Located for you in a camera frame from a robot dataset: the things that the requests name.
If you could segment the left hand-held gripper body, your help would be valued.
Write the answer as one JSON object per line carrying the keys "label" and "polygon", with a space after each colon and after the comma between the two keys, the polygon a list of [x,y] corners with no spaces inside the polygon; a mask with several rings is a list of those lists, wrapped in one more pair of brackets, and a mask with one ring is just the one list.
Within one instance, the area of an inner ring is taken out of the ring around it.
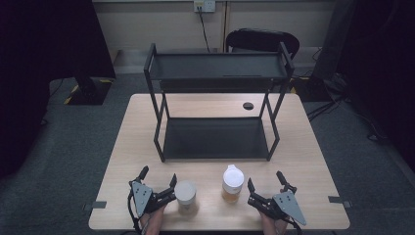
{"label": "left hand-held gripper body", "polygon": [[169,187],[159,193],[137,181],[130,181],[130,193],[127,207],[132,217],[141,217],[145,213],[155,212],[176,199],[174,190]]}

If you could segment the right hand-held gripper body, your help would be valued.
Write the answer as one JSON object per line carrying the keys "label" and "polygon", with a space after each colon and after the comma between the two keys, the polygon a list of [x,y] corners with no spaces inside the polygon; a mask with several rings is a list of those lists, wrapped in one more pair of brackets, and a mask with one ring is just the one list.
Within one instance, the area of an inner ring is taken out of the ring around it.
{"label": "right hand-held gripper body", "polygon": [[295,222],[306,225],[305,217],[295,194],[291,191],[275,194],[269,199],[265,199],[257,193],[251,193],[248,204],[274,220],[289,216]]}

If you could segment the glass jar with round white lid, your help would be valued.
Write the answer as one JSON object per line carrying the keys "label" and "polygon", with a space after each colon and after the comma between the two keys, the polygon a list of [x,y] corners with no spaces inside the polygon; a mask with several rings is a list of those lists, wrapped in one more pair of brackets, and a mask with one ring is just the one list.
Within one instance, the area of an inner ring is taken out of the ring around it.
{"label": "glass jar with round white lid", "polygon": [[195,211],[197,188],[192,181],[179,181],[175,186],[174,192],[180,212],[192,213]]}

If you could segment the glass jar with spouted white lid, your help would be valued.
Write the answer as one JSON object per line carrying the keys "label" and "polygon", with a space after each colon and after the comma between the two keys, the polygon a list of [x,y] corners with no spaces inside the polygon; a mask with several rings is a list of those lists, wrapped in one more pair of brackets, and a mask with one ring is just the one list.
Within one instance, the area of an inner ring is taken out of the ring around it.
{"label": "glass jar with spouted white lid", "polygon": [[227,203],[235,203],[238,201],[245,175],[234,164],[227,166],[222,175],[222,198]]}

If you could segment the black metal two-tier shelf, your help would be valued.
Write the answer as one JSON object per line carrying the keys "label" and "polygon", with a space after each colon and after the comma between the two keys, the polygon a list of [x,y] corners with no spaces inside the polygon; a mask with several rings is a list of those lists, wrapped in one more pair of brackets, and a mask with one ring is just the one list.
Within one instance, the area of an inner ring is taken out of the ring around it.
{"label": "black metal two-tier shelf", "polygon": [[[152,44],[144,74],[160,159],[270,160],[280,140],[276,118],[294,70],[283,42],[275,52],[242,53],[160,53]],[[174,117],[166,96],[179,93],[253,93],[262,102],[247,117]]]}

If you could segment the person's right hand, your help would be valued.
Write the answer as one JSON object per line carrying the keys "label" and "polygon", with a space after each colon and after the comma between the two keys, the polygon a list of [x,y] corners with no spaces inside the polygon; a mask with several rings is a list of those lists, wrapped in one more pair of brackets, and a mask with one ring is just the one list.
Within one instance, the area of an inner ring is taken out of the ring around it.
{"label": "person's right hand", "polygon": [[285,235],[288,223],[282,219],[274,220],[263,212],[259,213],[264,235]]}

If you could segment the person's left hand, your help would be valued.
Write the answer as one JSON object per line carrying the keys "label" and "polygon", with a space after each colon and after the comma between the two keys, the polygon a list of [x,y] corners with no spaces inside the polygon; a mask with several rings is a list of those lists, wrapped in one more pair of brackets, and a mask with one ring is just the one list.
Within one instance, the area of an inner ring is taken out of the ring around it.
{"label": "person's left hand", "polygon": [[165,206],[151,212],[145,213],[140,218],[141,235],[159,235],[163,221]]}

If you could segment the black stand base with yellow tape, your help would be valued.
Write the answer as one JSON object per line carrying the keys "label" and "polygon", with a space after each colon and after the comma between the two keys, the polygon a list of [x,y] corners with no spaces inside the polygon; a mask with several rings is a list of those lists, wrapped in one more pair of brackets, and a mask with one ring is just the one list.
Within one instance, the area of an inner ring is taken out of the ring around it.
{"label": "black stand base with yellow tape", "polygon": [[113,84],[112,79],[92,77],[87,85],[76,84],[64,101],[65,105],[96,105],[104,103]]}

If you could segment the black chair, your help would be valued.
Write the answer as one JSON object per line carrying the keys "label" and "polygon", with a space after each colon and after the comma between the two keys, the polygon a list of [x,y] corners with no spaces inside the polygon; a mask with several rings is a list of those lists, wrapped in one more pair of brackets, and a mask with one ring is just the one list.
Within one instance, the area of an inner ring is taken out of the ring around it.
{"label": "black chair", "polygon": [[256,28],[240,28],[231,31],[225,39],[225,51],[236,52],[241,50],[276,52],[280,43],[293,58],[300,48],[299,40],[284,31],[273,31]]}

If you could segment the dark curtain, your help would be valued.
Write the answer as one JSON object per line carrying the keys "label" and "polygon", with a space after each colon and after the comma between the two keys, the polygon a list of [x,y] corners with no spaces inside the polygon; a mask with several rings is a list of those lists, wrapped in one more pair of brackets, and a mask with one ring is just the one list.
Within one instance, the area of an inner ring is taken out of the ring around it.
{"label": "dark curtain", "polygon": [[334,0],[312,76],[336,73],[415,172],[415,0]]}
{"label": "dark curtain", "polygon": [[67,77],[115,77],[92,0],[0,0],[0,179],[23,165],[49,83]]}

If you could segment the grey table bracket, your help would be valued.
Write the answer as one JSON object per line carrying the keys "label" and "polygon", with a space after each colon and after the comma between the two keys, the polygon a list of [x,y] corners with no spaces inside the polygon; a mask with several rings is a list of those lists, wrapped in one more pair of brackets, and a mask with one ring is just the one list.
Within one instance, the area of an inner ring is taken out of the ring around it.
{"label": "grey table bracket", "polygon": [[349,209],[352,207],[351,201],[345,200],[340,196],[329,196],[328,200],[332,204],[342,204],[345,209]]}
{"label": "grey table bracket", "polygon": [[107,205],[106,201],[95,201],[90,204],[83,205],[83,210],[86,212],[90,212],[94,209],[104,209]]}

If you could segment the white wall socket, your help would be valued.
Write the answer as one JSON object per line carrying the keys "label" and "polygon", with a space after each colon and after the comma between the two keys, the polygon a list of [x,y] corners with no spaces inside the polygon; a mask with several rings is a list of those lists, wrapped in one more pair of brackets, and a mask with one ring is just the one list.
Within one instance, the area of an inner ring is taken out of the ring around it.
{"label": "white wall socket", "polygon": [[214,13],[216,9],[215,0],[194,0],[195,13]]}

